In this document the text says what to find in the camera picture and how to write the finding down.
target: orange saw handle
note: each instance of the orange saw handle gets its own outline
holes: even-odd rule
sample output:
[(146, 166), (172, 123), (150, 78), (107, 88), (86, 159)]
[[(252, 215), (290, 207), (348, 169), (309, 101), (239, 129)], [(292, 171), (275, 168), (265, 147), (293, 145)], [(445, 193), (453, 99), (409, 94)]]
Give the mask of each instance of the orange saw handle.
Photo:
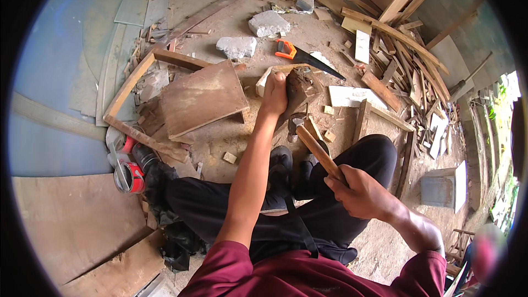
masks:
[(277, 39), (277, 43), (283, 42), (284, 47), (289, 50), (289, 53), (283, 53), (283, 52), (275, 52), (275, 55), (285, 57), (287, 59), (293, 60), (294, 56), (297, 54), (297, 50), (295, 49), (294, 44), (290, 43), (287, 40), (283, 39)]

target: hand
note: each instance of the hand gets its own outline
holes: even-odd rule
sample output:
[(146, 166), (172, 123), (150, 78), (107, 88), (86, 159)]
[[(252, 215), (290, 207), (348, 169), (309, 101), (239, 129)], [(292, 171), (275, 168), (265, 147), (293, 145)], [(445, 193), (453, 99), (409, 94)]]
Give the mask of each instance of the hand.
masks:
[(361, 219), (376, 218), (388, 221), (399, 200), (365, 171), (346, 164), (340, 165), (339, 168), (345, 175), (349, 187), (332, 177), (326, 177), (325, 183), (332, 189), (336, 201), (343, 204), (348, 214)]
[(286, 76), (284, 73), (270, 74), (266, 81), (259, 112), (278, 118), (287, 106)]

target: black pants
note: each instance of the black pants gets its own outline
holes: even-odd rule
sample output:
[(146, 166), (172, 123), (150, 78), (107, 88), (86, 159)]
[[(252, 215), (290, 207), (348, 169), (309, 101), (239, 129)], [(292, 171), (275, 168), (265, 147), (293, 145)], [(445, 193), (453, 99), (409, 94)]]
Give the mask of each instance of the black pants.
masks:
[[(397, 153), (390, 139), (381, 134), (362, 138), (334, 159), (337, 165), (348, 164), (362, 169), (388, 188), (396, 164)], [(297, 208), (300, 218), (311, 233), (317, 248), (325, 257), (346, 264), (357, 252), (347, 252), (369, 220), (351, 217), (323, 181), (328, 174), (319, 164), (309, 174), (303, 198), (313, 198)], [(297, 185), (297, 192), (302, 186)], [(228, 208), (230, 184), (201, 181), (194, 178), (172, 180), (166, 188), (167, 201), (181, 219), (208, 244), (213, 244)], [(304, 242), (290, 214), (260, 214), (251, 236), (250, 257), (255, 263), (274, 254), (305, 249)]]

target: hammer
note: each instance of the hammer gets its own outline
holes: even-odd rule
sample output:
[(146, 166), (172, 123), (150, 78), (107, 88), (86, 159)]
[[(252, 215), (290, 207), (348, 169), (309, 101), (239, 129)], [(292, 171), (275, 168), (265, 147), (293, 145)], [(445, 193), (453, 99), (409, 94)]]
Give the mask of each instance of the hammer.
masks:
[(302, 140), (308, 149), (310, 149), (312, 154), (321, 163), (329, 175), (333, 175), (337, 180), (344, 183), (345, 186), (348, 186), (345, 175), (343, 175), (336, 163), (334, 163), (330, 156), (328, 156), (320, 144), (315, 141), (314, 137), (304, 127), (304, 120), (294, 114), (288, 121), (288, 141), (297, 141), (297, 136), (299, 136), (300, 140)]

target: wooden hammer handle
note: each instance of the wooden hammer handle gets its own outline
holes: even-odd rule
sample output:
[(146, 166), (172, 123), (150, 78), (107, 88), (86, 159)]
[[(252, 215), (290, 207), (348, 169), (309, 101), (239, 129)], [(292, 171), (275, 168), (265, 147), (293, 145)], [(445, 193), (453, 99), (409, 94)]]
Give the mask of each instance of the wooden hammer handle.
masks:
[(303, 125), (299, 125), (295, 131), (297, 132), (300, 140), (304, 142), (315, 158), (321, 163), (323, 168), (325, 168), (326, 172), (328, 172), (329, 175), (332, 175), (340, 182), (344, 183), (345, 186), (348, 186), (348, 182), (345, 179), (345, 175), (343, 175), (341, 172), (341, 169), (337, 167), (330, 156), (324, 151), (323, 147), (321, 147), (320, 144), (315, 141), (310, 132), (308, 132), (308, 130)]

